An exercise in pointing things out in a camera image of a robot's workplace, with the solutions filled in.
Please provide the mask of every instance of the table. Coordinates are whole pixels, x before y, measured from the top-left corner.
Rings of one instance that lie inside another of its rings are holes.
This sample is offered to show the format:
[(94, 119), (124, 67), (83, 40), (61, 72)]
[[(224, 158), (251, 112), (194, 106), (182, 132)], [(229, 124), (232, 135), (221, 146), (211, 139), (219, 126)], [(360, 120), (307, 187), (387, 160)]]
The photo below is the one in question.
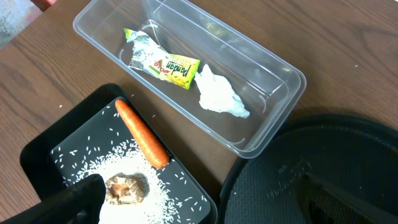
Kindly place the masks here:
[[(307, 90), (290, 118), (351, 113), (398, 128), (398, 2), (192, 2), (303, 71)], [(134, 94), (132, 103), (217, 200), (237, 157), (75, 33), (72, 21), (88, 3), (58, 0), (0, 51), (0, 220), (39, 202), (19, 165), (22, 148), (109, 82)]]

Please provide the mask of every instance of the red object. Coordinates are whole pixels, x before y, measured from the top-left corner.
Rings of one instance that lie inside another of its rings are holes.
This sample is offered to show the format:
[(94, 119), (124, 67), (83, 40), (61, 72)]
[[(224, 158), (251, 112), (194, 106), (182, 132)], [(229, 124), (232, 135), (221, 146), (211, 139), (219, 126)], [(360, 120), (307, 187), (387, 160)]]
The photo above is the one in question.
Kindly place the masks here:
[(57, 0), (31, 0), (43, 12), (48, 9)]

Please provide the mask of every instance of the wooden table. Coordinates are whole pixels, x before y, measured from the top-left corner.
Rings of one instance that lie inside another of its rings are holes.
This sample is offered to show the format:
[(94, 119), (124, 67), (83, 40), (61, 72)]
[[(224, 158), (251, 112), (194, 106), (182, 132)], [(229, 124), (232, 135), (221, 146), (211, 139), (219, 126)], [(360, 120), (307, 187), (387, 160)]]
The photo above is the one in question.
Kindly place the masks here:
[[(21, 149), (109, 82), (134, 94), (137, 109), (217, 199), (235, 154), (75, 33), (72, 21), (88, 2), (58, 0), (0, 52), (0, 220), (39, 202), (19, 165)], [(398, 2), (192, 2), (303, 71), (307, 90), (291, 117), (354, 113), (398, 128)]]

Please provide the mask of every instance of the white rice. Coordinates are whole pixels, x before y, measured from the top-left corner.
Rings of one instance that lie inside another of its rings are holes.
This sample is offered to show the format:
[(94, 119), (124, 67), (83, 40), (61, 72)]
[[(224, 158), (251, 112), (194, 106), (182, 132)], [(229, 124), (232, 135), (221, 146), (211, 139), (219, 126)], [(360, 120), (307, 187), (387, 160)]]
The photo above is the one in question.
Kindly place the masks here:
[(90, 167), (75, 175), (76, 182), (91, 174), (100, 174), (106, 181), (119, 172), (127, 175), (138, 175), (138, 177), (143, 175), (146, 178), (146, 181), (142, 181), (142, 183), (147, 195), (142, 203), (137, 205), (110, 205), (105, 202), (101, 209), (99, 223), (114, 223), (115, 219), (121, 223), (173, 223), (173, 216), (178, 211), (167, 195), (170, 190), (165, 189), (166, 184), (158, 178), (156, 170), (149, 164), (139, 149), (120, 153), (120, 149), (114, 147), (113, 152), (106, 157), (101, 156), (95, 162), (90, 162)]

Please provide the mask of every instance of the orange carrot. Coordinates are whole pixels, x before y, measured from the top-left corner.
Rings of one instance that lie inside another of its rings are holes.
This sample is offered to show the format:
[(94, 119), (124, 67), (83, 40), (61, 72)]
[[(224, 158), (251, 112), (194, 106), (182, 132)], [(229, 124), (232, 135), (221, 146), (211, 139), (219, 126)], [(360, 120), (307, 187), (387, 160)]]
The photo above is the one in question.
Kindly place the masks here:
[(116, 100), (115, 106), (149, 163), (156, 169), (165, 167), (169, 155), (150, 129), (123, 100)]

